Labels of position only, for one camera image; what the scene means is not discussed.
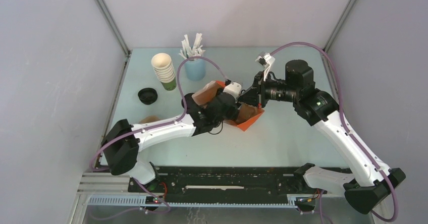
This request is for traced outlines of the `orange paper bag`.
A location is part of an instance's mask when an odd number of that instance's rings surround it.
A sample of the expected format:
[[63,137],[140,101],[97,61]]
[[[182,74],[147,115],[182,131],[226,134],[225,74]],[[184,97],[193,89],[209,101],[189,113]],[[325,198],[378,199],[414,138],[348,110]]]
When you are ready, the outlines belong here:
[[[221,81],[211,81],[206,84],[202,89],[191,95],[192,100],[197,106],[202,107],[205,110],[207,104],[219,93],[223,92],[223,88],[229,83]],[[253,125],[264,113],[264,109],[256,108],[253,106],[239,103],[237,100],[237,106],[239,108],[239,115],[237,120],[224,120],[222,122],[237,127],[242,131],[246,131],[251,125]]]

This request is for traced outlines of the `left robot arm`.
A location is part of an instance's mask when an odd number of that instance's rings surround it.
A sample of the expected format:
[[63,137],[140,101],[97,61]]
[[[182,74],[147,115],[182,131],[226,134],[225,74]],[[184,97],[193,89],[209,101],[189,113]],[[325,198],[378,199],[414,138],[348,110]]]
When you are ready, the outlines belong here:
[[183,115],[145,124],[130,124],[127,119],[116,122],[102,141],[108,171],[113,176],[134,178],[147,192],[157,190],[155,166],[139,160],[139,153],[168,140],[208,133],[225,120],[236,120],[237,97],[235,93],[219,91],[208,102],[197,104],[189,93],[182,99]]

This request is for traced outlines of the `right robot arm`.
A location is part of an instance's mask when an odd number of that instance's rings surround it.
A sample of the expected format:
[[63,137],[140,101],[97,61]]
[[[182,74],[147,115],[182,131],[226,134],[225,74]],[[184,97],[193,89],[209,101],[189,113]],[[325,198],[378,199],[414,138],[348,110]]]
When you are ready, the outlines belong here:
[[258,108],[264,108],[269,100],[291,102],[301,118],[329,138],[351,170],[344,174],[307,163],[294,173],[293,185],[298,192],[325,190],[345,197],[356,211],[368,214],[405,180],[400,168],[390,168],[351,132],[338,103],[315,87],[313,69],[306,61],[287,62],[285,79],[258,72],[252,86],[238,97],[238,102]]

